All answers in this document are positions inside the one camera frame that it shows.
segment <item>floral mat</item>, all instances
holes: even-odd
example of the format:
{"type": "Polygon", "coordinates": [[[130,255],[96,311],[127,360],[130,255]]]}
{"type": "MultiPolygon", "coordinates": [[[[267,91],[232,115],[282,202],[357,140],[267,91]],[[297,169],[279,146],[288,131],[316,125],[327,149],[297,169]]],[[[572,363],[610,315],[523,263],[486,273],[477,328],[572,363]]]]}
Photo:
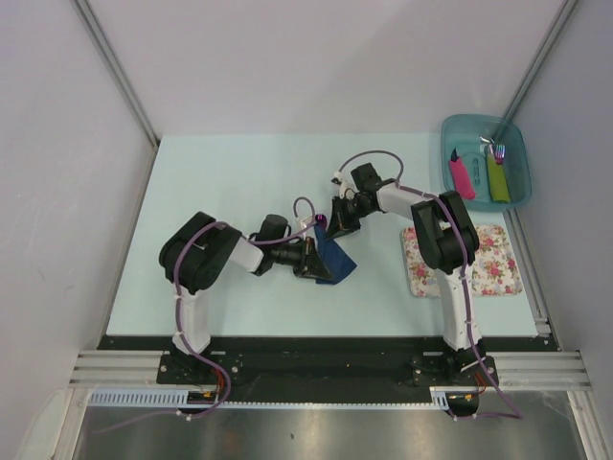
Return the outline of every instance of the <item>floral mat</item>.
{"type": "MultiPolygon", "coordinates": [[[[511,243],[500,225],[477,225],[479,250],[475,254],[472,275],[473,295],[513,295],[523,290],[511,243]]],[[[414,227],[400,237],[406,255],[411,292],[418,297],[441,297],[434,271],[421,258],[414,227]]]]}

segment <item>blue towel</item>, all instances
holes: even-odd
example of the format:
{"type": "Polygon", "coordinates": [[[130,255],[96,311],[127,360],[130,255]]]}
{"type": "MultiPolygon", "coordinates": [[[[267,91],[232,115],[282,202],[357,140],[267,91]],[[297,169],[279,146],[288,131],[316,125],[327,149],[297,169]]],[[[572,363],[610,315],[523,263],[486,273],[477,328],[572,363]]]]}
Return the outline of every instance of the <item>blue towel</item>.
{"type": "Polygon", "coordinates": [[[319,215],[315,225],[317,252],[322,262],[334,277],[332,281],[316,280],[318,285],[337,285],[355,270],[357,264],[335,240],[326,240],[326,218],[319,215]]]}

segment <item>plastic container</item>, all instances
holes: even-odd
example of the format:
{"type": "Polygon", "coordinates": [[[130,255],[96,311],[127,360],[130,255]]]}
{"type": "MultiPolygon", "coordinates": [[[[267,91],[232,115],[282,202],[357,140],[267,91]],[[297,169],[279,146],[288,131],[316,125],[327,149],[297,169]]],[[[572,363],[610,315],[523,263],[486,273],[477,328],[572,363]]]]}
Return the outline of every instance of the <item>plastic container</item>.
{"type": "Polygon", "coordinates": [[[475,190],[474,199],[465,199],[467,209],[491,213],[503,212],[525,204],[532,195],[530,171],[526,147],[519,128],[502,118],[488,115],[453,115],[443,123],[441,133],[441,156],[443,161],[443,184],[447,190],[455,190],[449,169],[449,159],[453,150],[462,158],[470,182],[475,190]],[[493,139],[496,144],[504,144],[505,159],[502,164],[510,203],[492,201],[489,193],[488,163],[486,140],[493,139]]]}

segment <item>light blue table surface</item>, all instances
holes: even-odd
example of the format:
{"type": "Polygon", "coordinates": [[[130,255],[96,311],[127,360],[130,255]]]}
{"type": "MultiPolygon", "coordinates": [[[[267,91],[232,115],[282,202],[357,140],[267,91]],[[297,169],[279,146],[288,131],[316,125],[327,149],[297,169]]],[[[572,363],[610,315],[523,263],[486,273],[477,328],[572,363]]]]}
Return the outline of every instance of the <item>light blue table surface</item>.
{"type": "MultiPolygon", "coordinates": [[[[296,223],[292,203],[308,196],[329,214],[340,164],[362,150],[386,149],[405,164],[402,183],[441,192],[439,134],[250,135],[165,137],[148,184],[111,312],[109,335],[171,335],[173,290],[158,264],[163,244],[193,214],[203,211],[245,234],[267,214],[296,223]]],[[[383,178],[397,163],[370,155],[383,178]]],[[[307,207],[300,208],[307,213],[307,207]]],[[[475,224],[506,228],[501,214],[471,213],[475,224]]],[[[362,229],[338,240],[357,263],[337,286],[318,286],[274,266],[262,277],[228,264],[209,289],[212,334],[274,336],[423,336],[443,332],[440,299],[420,299],[408,287],[400,231],[412,222],[394,215],[362,219],[362,229]]],[[[534,336],[525,292],[477,297],[483,335],[534,336]]]]}

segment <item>gray wall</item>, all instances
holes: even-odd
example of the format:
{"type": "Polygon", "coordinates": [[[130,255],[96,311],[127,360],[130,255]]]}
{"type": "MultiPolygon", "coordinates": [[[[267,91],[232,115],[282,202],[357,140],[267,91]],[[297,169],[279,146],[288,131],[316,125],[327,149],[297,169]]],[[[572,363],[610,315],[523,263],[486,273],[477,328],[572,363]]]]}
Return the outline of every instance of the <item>gray wall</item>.
{"type": "Polygon", "coordinates": [[[532,201],[521,210],[551,316],[613,414],[613,2],[582,2],[522,108],[532,201]]]}
{"type": "Polygon", "coordinates": [[[0,458],[102,327],[152,148],[67,0],[0,6],[0,458]]]}
{"type": "Polygon", "coordinates": [[[502,113],[562,3],[90,1],[158,135],[427,132],[502,113]]]}

